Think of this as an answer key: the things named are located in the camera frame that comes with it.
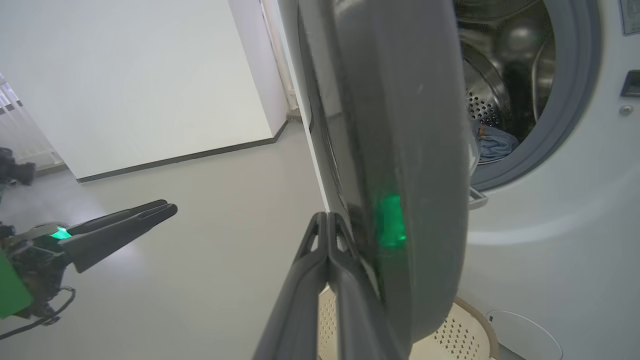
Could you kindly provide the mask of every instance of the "perforated basket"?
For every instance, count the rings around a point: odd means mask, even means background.
[[[337,360],[335,294],[320,294],[318,356]],[[413,344],[410,360],[498,360],[498,340],[478,310],[456,297],[449,316],[433,334]]]

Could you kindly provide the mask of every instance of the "laundry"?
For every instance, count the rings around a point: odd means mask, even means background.
[[[520,144],[515,136],[495,127],[478,124],[474,127],[480,163],[499,160],[511,154]]]

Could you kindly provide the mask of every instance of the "front-loading washing machine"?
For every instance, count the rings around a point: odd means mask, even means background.
[[[434,329],[437,283],[526,360],[634,358],[637,1],[278,5],[325,206],[399,338]],[[487,131],[506,150],[470,160]],[[469,186],[488,201],[467,218]]]

